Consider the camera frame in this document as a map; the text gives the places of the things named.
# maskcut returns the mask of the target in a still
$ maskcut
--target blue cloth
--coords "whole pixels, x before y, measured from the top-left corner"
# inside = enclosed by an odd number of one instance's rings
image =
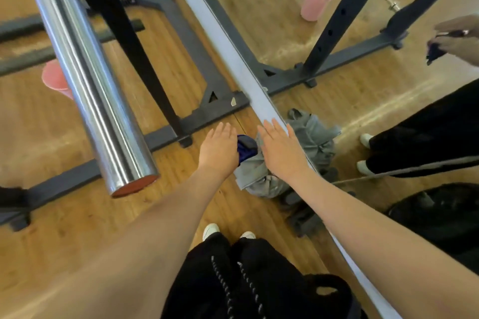
[[[238,135],[239,164],[258,154],[256,141],[248,135]]]

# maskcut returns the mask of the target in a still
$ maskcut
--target black bag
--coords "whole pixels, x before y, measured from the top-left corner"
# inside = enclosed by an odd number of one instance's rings
[[[450,183],[421,191],[385,214],[479,274],[479,184]]]
[[[334,292],[318,295],[318,287]],[[303,276],[264,239],[232,246],[214,233],[188,253],[162,319],[366,318],[348,284],[335,275]]]

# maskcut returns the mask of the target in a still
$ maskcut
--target white shoe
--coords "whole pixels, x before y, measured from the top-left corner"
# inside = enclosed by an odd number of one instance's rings
[[[210,237],[213,233],[219,232],[219,227],[216,223],[210,223],[205,227],[203,231],[203,242]]]
[[[359,137],[359,141],[361,141],[361,144],[363,144],[365,147],[367,147],[368,149],[371,148],[371,146],[369,145],[369,141],[371,140],[371,138],[373,138],[374,135],[371,135],[371,134],[362,134],[360,137]]]
[[[255,239],[256,236],[253,232],[251,231],[246,231],[245,233],[243,233],[240,237],[241,239]]]
[[[358,171],[361,174],[364,174],[364,175],[374,175],[375,174],[375,173],[373,173],[372,171],[369,170],[369,168],[366,165],[365,160],[358,161],[356,163],[356,167],[358,168]]]

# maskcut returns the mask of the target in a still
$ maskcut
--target person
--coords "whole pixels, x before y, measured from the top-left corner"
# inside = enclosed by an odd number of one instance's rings
[[[429,41],[440,50],[479,67],[479,15],[466,15],[434,27],[438,33],[468,31],[463,38],[439,36]],[[362,134],[361,143],[371,156],[356,163],[364,175],[425,164],[428,169],[395,174],[420,177],[479,165],[479,80],[429,104],[396,126],[375,136]],[[454,164],[439,162],[455,160]]]
[[[289,125],[285,132],[273,119],[271,123],[265,121],[258,131],[271,172],[314,209],[403,318],[479,316],[479,276],[407,228],[326,182],[309,167]],[[222,258],[224,247],[229,244],[220,233],[214,232],[191,251],[193,256],[203,257],[201,250],[214,250],[215,253],[208,252],[208,265],[191,264],[191,255],[185,261],[204,210],[238,162],[236,129],[220,123],[202,143],[196,171],[72,276],[35,318],[157,319],[162,313],[165,318],[334,318],[329,313],[311,313],[314,306],[307,302],[304,309],[304,300],[290,296],[297,290],[287,290],[284,283],[303,285],[294,274],[289,277],[292,265],[265,240],[252,239],[251,234],[241,238],[240,245],[261,245],[262,256],[255,254],[254,249],[243,252],[245,262],[240,264],[251,269],[255,262],[260,262],[252,285],[261,291],[261,310],[255,302],[258,292],[254,294],[253,306],[251,297],[244,302],[244,295],[230,297],[232,301],[228,303],[229,291],[214,290],[218,285],[234,285],[228,266],[240,267],[237,262]],[[282,272],[288,264],[288,271]],[[262,268],[268,269],[267,275],[261,275]],[[220,278],[216,271],[224,276]],[[182,294],[178,291],[182,286],[192,291]],[[188,309],[192,301],[198,304],[198,300],[208,305],[195,306],[193,315]],[[281,311],[291,303],[296,305],[294,310]],[[228,305],[235,312],[225,316],[221,310]],[[246,313],[251,307],[255,313]]]

